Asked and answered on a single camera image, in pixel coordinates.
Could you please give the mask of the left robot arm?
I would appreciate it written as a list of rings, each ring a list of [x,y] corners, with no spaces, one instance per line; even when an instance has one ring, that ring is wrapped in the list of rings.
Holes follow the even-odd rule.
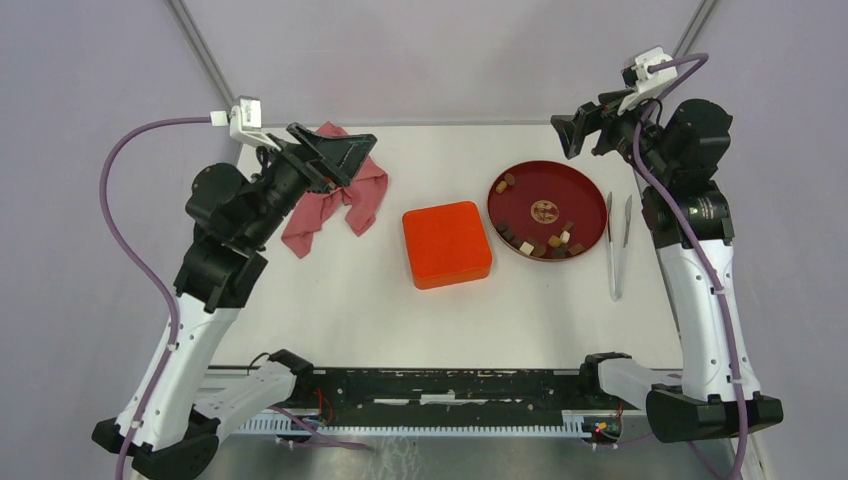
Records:
[[[281,350],[212,397],[197,396],[221,340],[267,266],[263,253],[272,234],[305,194],[349,185],[377,140],[320,134],[298,123],[281,139],[220,112],[209,121],[253,147],[260,170],[245,176],[232,164],[216,163],[192,183],[186,204],[192,243],[174,283],[156,282],[168,308],[163,335],[125,409],[92,433],[117,456],[117,478],[131,468],[144,479],[194,479],[254,416],[282,402],[302,407],[314,394],[306,374],[311,364]]]

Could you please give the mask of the silver white-handled tongs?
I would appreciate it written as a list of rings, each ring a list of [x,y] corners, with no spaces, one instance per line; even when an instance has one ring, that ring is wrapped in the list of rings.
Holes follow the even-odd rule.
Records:
[[[613,302],[620,300],[623,295],[625,267],[628,258],[628,246],[630,244],[632,203],[633,197],[629,196],[624,203],[624,213],[622,214],[622,238],[616,240],[615,233],[612,229],[614,217],[614,195],[612,192],[609,192],[606,196],[607,224],[605,228],[605,238],[608,287],[609,296]]]

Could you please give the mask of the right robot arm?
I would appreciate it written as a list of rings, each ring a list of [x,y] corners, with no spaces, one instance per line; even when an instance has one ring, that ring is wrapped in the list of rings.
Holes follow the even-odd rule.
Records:
[[[550,122],[567,158],[596,135],[594,155],[617,153],[645,179],[642,215],[677,323],[682,374],[665,377],[624,353],[592,354],[582,364],[578,396],[591,408],[615,397],[636,407],[663,443],[736,438],[777,425],[783,404],[763,392],[741,332],[735,232],[714,178],[733,118],[716,103],[689,99],[658,125],[646,117],[653,100],[620,111],[622,98],[604,93]]]

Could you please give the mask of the orange box lid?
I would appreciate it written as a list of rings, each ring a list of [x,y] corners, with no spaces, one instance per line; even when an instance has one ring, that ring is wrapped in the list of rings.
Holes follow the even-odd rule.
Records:
[[[402,215],[402,227],[416,288],[445,287],[490,274],[493,255],[475,203],[410,210]]]

